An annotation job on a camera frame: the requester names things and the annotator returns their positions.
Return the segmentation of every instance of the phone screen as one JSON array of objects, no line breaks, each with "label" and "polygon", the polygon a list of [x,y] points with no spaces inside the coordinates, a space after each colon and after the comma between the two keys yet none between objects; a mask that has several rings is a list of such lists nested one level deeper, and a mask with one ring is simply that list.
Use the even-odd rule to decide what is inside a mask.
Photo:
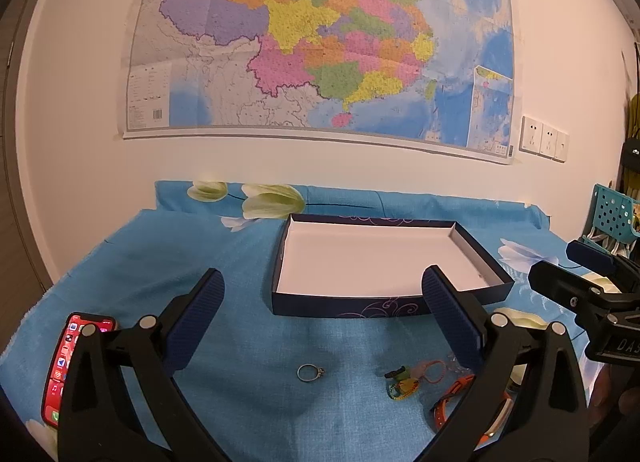
[{"label": "phone screen", "polygon": [[65,388],[66,371],[68,370],[71,355],[78,342],[78,336],[82,328],[93,323],[100,332],[111,332],[115,329],[115,321],[107,316],[91,316],[81,313],[71,314],[66,321],[65,329],[60,336],[60,342],[56,347],[51,363],[51,370],[47,378],[47,387],[42,400],[42,418],[47,424],[57,427],[60,418],[60,402]]}]

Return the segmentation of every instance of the silver screw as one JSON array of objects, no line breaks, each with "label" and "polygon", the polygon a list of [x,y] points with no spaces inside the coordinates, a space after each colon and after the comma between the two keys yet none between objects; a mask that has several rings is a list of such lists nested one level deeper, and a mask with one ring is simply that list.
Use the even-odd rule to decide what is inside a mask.
[{"label": "silver screw", "polygon": [[140,325],[140,328],[148,329],[156,326],[157,321],[158,320],[156,320],[156,316],[145,316],[140,320],[138,324]]},{"label": "silver screw", "polygon": [[497,327],[506,327],[508,322],[509,320],[507,319],[507,316],[504,314],[496,313],[496,314],[492,314],[491,316],[491,323],[493,323]]},{"label": "silver screw", "polygon": [[566,328],[564,328],[564,325],[562,323],[559,323],[558,321],[554,321],[553,323],[551,323],[551,330],[553,330],[559,336],[566,332]]},{"label": "silver screw", "polygon": [[94,335],[95,330],[96,330],[95,325],[92,325],[91,323],[89,323],[88,325],[84,325],[82,327],[82,335],[87,337],[92,336]]}]

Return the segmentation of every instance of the white wall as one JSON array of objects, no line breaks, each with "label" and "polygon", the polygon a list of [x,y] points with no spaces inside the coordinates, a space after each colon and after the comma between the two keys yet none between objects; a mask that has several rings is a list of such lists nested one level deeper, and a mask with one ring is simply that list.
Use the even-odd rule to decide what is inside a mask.
[{"label": "white wall", "polygon": [[[54,279],[154,207],[157,179],[216,179],[427,192],[538,204],[552,230],[582,230],[593,184],[616,177],[632,35],[611,0],[514,0],[523,112],[571,135],[565,164],[513,165],[336,142],[169,138],[124,142],[132,0],[39,0],[18,85],[18,161],[36,240]],[[624,59],[628,65],[629,81]]]}]

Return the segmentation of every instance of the electrical outlet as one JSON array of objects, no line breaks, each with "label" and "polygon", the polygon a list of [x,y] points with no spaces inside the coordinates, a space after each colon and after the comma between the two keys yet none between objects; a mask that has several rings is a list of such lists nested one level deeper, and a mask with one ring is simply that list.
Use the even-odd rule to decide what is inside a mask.
[{"label": "electrical outlet", "polygon": [[520,149],[530,153],[540,152],[542,142],[542,122],[530,117],[522,118],[522,131],[520,132]]},{"label": "electrical outlet", "polygon": [[569,135],[558,131],[558,140],[556,141],[556,153],[554,159],[559,162],[566,162],[569,155]]},{"label": "electrical outlet", "polygon": [[558,130],[549,125],[542,125],[542,142],[540,143],[540,155],[553,158],[556,155],[556,143],[558,142]]}]

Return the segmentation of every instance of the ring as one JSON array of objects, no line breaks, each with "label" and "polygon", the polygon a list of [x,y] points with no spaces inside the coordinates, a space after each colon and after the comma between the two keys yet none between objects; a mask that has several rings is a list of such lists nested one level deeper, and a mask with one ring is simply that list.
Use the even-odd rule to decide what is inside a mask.
[{"label": "ring", "polygon": [[[302,377],[300,377],[300,370],[302,370],[302,368],[304,368],[305,366],[311,366],[315,371],[316,371],[316,376],[313,379],[303,379]],[[300,381],[302,382],[313,382],[316,379],[320,379],[323,375],[324,375],[324,368],[318,368],[316,365],[312,365],[310,363],[306,363],[306,365],[301,365],[298,368],[297,371],[297,376],[300,379]]]}]

